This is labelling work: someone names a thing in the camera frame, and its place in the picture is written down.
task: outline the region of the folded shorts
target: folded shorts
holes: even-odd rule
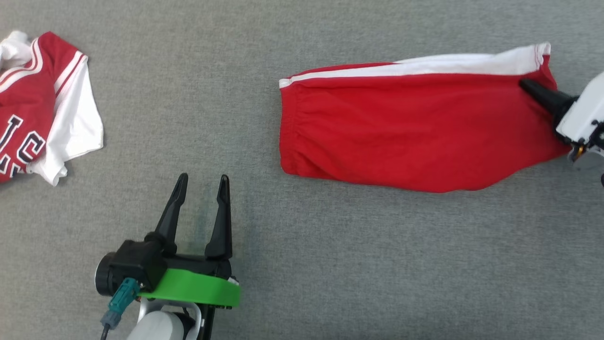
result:
[[[288,174],[426,192],[479,190],[568,147],[518,82],[555,89],[550,44],[341,65],[281,79]]]

